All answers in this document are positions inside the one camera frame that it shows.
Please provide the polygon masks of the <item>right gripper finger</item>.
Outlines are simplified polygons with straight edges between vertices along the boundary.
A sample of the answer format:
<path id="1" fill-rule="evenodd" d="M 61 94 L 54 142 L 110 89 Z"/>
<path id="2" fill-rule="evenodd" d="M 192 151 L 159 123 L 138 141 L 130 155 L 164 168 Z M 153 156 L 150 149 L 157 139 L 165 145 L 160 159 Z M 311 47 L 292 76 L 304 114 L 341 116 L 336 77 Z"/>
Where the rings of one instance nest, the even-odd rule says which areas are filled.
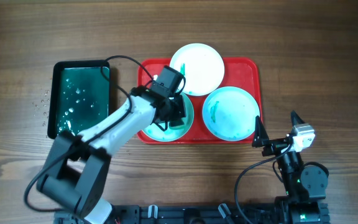
<path id="1" fill-rule="evenodd" d="M 270 139 L 264 128 L 260 116 L 255 117 L 255 131 L 252 141 L 252 147 L 264 147 L 269 145 Z"/>
<path id="2" fill-rule="evenodd" d="M 296 126 L 298 124 L 305 124 L 305 122 L 298 116 L 295 110 L 291 112 L 291 124 L 292 126 Z"/>

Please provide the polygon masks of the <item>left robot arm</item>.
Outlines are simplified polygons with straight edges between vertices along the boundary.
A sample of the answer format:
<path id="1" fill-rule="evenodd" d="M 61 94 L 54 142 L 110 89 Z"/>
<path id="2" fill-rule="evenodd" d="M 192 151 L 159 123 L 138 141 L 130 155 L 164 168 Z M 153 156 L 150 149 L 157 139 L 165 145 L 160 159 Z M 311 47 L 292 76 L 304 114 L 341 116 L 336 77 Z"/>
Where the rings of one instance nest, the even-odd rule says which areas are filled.
<path id="1" fill-rule="evenodd" d="M 102 194 L 112 156 L 151 124 L 168 124 L 184 116 L 182 95 L 164 96 L 144 86 L 133 88 L 126 102 L 102 122 L 76 136 L 61 132 L 33 183 L 63 211 L 86 223 L 106 223 L 113 206 Z"/>

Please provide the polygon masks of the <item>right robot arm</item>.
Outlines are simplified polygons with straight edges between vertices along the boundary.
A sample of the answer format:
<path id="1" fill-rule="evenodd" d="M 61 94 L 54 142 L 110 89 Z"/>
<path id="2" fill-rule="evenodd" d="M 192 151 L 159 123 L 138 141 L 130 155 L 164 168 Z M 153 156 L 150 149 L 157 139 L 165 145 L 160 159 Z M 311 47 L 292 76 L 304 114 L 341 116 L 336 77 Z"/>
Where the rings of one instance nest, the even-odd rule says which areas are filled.
<path id="1" fill-rule="evenodd" d="M 328 205 L 323 203 L 328 186 L 328 169 L 317 162 L 303 162 L 301 151 L 315 139 L 315 130 L 295 111 L 292 129 L 284 138 L 270 139 L 259 116 L 255 117 L 253 147 L 262 147 L 262 155 L 275 156 L 286 196 L 276 197 L 274 223 L 329 223 Z"/>

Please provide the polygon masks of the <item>green scrubbing sponge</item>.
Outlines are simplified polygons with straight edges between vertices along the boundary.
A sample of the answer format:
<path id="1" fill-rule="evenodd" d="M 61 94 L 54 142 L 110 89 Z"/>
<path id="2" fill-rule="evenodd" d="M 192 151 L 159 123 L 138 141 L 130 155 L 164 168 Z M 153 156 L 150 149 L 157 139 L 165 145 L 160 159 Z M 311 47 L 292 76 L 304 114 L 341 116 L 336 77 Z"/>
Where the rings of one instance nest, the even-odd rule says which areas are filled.
<path id="1" fill-rule="evenodd" d="M 170 127 L 171 129 L 180 129 L 180 128 L 182 128 L 184 125 L 185 125 L 185 122 L 183 121 L 182 118 L 176 119 L 176 120 L 173 120 L 173 121 L 169 122 L 169 127 Z"/>

